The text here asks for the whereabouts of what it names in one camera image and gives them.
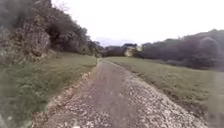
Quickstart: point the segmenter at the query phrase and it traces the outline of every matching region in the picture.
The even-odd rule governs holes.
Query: gravel road
[[[87,85],[43,128],[207,128],[123,67],[101,60]]]

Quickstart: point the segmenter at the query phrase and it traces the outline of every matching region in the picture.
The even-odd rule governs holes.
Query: green grass
[[[163,91],[171,100],[188,111],[193,111],[195,116],[204,117],[208,111],[210,90],[214,85],[214,71],[174,67],[137,58],[110,57],[107,60],[138,73],[146,82]]]
[[[91,56],[59,54],[36,63],[0,66],[0,113],[16,127],[42,111],[49,99],[96,65]]]

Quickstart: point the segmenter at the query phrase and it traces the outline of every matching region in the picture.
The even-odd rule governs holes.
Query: grassy verge
[[[137,58],[110,57],[107,59],[140,73],[146,82],[162,90],[170,99],[188,111],[193,111],[195,116],[205,117],[210,90],[214,85],[213,71],[174,67]]]
[[[1,115],[16,124],[14,127],[22,125],[43,110],[53,95],[95,65],[94,57],[64,53],[36,63],[1,66]]]

